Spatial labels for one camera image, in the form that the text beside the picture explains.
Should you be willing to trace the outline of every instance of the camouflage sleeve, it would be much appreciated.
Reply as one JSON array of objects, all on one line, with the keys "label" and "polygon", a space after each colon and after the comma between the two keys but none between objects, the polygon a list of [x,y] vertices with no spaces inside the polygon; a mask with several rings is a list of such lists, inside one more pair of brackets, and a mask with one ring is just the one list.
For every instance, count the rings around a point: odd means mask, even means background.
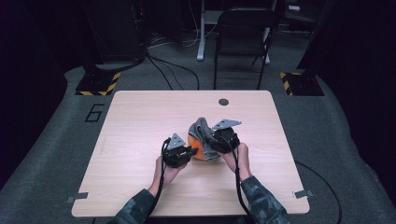
[{"label": "camouflage sleeve", "polygon": [[241,187],[247,197],[248,209],[256,223],[289,223],[286,209],[255,176],[241,182]]},{"label": "camouflage sleeve", "polygon": [[145,221],[153,202],[154,196],[148,190],[142,189],[108,223],[141,224]]}]

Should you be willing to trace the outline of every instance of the chair leg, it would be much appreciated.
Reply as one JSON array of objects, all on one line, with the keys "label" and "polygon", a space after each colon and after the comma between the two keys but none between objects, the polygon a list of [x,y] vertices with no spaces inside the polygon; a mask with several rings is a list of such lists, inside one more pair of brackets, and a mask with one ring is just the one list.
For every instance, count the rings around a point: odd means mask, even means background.
[{"label": "chair leg", "polygon": [[213,90],[216,89],[216,80],[218,77],[218,54],[215,52],[215,75],[213,79]]},{"label": "chair leg", "polygon": [[258,58],[259,58],[259,56],[257,56],[256,58],[254,58],[253,63],[251,63],[251,65],[254,65],[254,63],[257,61]]},{"label": "chair leg", "polygon": [[262,74],[264,73],[264,66],[265,66],[265,60],[267,59],[267,54],[262,57],[262,69],[260,70],[260,77],[259,77],[259,83],[257,84],[257,90],[260,89],[260,85],[262,84]]}]

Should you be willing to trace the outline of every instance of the equipment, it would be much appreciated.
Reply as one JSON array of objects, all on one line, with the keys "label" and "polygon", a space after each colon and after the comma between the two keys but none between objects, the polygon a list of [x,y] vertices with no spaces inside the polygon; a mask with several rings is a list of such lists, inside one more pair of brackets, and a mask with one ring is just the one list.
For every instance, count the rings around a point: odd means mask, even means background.
[{"label": "equipment", "polygon": [[163,162],[167,166],[177,168],[190,161],[191,156],[195,155],[198,148],[183,147],[186,143],[174,133],[172,138],[163,142],[162,155]]},{"label": "equipment", "polygon": [[212,129],[216,130],[212,138],[206,138],[206,142],[219,153],[228,153],[239,146],[238,135],[233,131],[233,126],[241,124],[241,121],[223,119]]}]

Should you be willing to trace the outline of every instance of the desk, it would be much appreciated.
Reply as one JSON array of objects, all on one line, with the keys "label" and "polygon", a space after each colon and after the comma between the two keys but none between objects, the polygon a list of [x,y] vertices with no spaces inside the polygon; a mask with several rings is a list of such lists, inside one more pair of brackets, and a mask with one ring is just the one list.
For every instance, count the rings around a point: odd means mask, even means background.
[{"label": "desk", "polygon": [[[276,8],[276,1],[277,0],[273,0],[272,2],[271,5],[272,10],[275,10]],[[201,36],[200,36],[198,54],[197,54],[198,61],[203,61],[205,55],[205,25],[217,24],[218,18],[221,13],[222,11],[218,11],[218,10],[205,10],[205,0],[201,0]],[[269,30],[266,29],[263,35],[264,39],[268,36],[268,32]],[[269,64],[269,63],[270,63],[270,57],[267,55],[265,64]]]},{"label": "desk", "polygon": [[[230,103],[220,105],[221,98]],[[290,214],[308,212],[307,199],[292,194],[303,186],[269,91],[118,91],[79,189],[88,198],[75,201],[73,216],[115,216],[151,184],[163,141],[177,133],[187,142],[188,129],[200,117],[210,127],[222,119],[242,121],[233,129],[249,147],[251,172]],[[234,181],[223,160],[192,159],[163,190],[151,215],[244,215]]]}]

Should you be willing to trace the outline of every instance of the small round object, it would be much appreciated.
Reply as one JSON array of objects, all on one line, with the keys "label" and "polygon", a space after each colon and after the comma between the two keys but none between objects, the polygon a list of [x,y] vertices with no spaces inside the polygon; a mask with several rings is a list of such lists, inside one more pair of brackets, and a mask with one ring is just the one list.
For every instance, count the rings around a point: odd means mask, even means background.
[{"label": "small round object", "polygon": [[228,105],[230,103],[227,99],[221,98],[219,99],[219,104],[220,105]]}]

